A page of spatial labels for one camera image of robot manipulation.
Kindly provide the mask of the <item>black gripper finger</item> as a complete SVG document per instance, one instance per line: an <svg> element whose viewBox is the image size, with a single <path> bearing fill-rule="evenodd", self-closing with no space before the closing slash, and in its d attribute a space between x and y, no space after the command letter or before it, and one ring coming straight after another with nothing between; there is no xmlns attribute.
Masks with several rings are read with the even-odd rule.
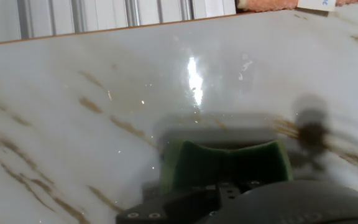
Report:
<svg viewBox="0 0 358 224"><path fill-rule="evenodd" d="M257 180L218 182L205 187L174 190L165 195L146 191L143 202L116 215L116 224L206 223L225 205L262 185Z"/></svg>

